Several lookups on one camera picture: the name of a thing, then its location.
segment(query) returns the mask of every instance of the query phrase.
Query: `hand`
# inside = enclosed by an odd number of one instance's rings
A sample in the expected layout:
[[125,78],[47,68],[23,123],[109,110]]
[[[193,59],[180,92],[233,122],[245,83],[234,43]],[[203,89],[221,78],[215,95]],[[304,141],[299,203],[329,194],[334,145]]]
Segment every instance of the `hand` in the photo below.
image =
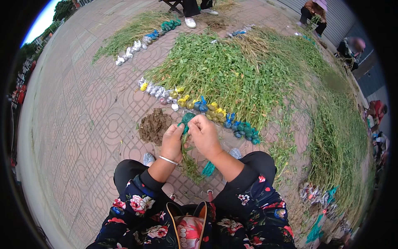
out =
[[188,122],[188,134],[192,136],[196,148],[211,160],[224,150],[218,139],[215,125],[204,115],[196,115]]
[[162,151],[160,155],[176,163],[181,161],[181,135],[184,132],[184,124],[172,124],[163,135]]

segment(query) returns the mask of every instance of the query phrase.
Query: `sky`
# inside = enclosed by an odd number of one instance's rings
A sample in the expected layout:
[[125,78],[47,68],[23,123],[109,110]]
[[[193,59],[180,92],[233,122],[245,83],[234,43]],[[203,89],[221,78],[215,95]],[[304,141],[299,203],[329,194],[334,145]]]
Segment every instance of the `sky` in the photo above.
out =
[[25,43],[32,42],[36,37],[41,35],[52,23],[54,17],[54,9],[60,0],[51,0],[41,11],[35,22],[31,26],[27,33],[25,40],[21,44],[21,47]]

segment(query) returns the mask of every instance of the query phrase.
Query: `black pants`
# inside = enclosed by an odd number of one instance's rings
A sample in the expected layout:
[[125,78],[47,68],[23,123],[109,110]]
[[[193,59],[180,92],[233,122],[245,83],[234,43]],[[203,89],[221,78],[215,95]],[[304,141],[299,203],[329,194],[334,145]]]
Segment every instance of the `black pants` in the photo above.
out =
[[[345,60],[345,62],[349,65],[351,65],[352,62],[352,57],[351,55],[348,54],[348,49],[345,46],[345,43],[342,41],[340,42],[339,46],[337,47],[337,51],[340,53],[340,56],[347,58],[347,60]],[[354,64],[352,65],[352,69],[351,72],[354,71],[355,69],[358,69],[359,65],[357,62],[354,62]]]
[[[270,183],[273,184],[273,180],[276,174],[276,167],[274,165],[274,160],[272,157],[262,151],[254,151],[243,158],[239,159],[242,163],[254,169],[258,173],[261,173]],[[113,176],[113,182],[115,183],[116,189],[120,194],[124,193],[126,184],[130,179],[138,174],[142,174],[148,167],[144,166],[142,163],[126,159],[121,161],[115,169],[115,174]],[[239,216],[241,214],[241,201],[236,197],[235,189],[232,189],[227,183],[224,189],[217,195],[217,197],[212,201],[217,209],[221,209],[224,212],[228,212],[233,216]],[[162,202],[174,202],[165,193],[161,193],[160,199]],[[191,213],[195,210],[197,205],[185,205],[181,207],[185,212]]]
[[[307,24],[307,19],[311,20],[312,15],[310,11],[307,8],[302,7],[301,8],[301,18],[300,22],[302,24]],[[322,22],[317,23],[318,27],[316,27],[315,31],[319,34],[322,35],[323,31],[326,29],[326,24]]]
[[[182,7],[185,17],[191,17],[200,14],[196,0],[182,0]],[[200,8],[202,10],[213,7],[213,0],[202,0]]]

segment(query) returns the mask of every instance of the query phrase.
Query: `silver bracelet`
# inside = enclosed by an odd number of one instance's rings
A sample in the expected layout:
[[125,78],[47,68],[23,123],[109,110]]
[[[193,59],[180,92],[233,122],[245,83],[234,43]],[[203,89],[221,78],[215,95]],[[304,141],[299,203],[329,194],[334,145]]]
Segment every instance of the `silver bracelet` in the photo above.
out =
[[175,164],[175,165],[178,165],[178,163],[176,163],[176,162],[174,162],[174,161],[171,161],[170,159],[167,159],[167,158],[165,158],[165,157],[159,156],[159,158],[162,158],[163,160],[166,160],[166,161],[168,161],[168,162],[171,162],[171,163],[173,163],[173,164]]

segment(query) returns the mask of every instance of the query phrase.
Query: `grey shoe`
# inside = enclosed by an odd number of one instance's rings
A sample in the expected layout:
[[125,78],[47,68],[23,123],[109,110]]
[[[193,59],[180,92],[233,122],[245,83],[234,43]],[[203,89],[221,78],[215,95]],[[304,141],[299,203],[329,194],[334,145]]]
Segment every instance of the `grey shoe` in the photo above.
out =
[[143,164],[147,166],[150,162],[154,162],[155,157],[151,153],[145,153],[144,159],[142,160]]
[[240,151],[239,151],[238,148],[232,148],[232,149],[229,151],[229,154],[230,154],[231,156],[233,156],[234,158],[236,158],[236,159],[241,159],[241,158],[242,158],[242,154],[240,153]]

